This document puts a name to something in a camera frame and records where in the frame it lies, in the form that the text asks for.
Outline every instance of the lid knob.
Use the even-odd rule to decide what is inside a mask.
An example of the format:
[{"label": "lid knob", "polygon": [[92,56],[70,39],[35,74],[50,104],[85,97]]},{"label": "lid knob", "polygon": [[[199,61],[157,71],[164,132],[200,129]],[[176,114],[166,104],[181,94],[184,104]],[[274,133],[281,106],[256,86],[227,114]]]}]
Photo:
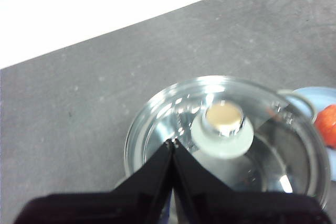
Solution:
[{"label": "lid knob", "polygon": [[244,125],[242,109],[231,101],[212,104],[203,114],[203,125],[206,129],[220,136],[236,135]]}]

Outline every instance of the gray floor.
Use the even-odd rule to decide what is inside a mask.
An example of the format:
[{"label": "gray floor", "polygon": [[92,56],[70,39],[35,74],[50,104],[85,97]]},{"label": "gray floor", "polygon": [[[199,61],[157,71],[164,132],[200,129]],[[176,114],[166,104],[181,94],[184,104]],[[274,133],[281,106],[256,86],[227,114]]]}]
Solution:
[{"label": "gray floor", "polygon": [[336,0],[204,0],[3,69],[1,223],[33,197],[113,188],[134,115],[166,86],[336,87],[335,52]]}]

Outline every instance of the white wall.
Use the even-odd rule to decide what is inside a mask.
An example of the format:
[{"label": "white wall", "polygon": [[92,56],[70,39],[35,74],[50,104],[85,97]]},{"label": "white wall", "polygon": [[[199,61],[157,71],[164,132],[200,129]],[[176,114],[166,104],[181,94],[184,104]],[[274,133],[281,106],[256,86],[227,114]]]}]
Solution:
[{"label": "white wall", "polygon": [[0,0],[0,68],[200,0]]}]

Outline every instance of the pot handle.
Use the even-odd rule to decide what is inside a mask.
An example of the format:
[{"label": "pot handle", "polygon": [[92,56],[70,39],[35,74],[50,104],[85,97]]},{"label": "pot handle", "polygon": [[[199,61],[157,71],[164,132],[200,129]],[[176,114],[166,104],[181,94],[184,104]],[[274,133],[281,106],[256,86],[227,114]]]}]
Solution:
[{"label": "pot handle", "polygon": [[280,89],[280,90],[277,91],[277,93],[283,95],[284,97],[285,96],[294,97],[294,98],[302,101],[303,103],[305,103],[311,111],[311,115],[312,115],[311,116],[311,122],[312,123],[315,122],[318,111],[315,108],[315,106],[306,97],[304,97],[302,94],[296,93],[295,91],[290,90],[290,89]]}]

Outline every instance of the red fruit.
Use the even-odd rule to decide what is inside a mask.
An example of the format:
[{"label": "red fruit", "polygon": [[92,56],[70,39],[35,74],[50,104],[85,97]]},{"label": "red fruit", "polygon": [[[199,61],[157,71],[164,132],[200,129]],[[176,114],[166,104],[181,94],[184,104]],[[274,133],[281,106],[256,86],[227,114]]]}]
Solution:
[{"label": "red fruit", "polygon": [[325,144],[336,148],[336,104],[326,107],[318,114],[315,126],[320,131]]}]

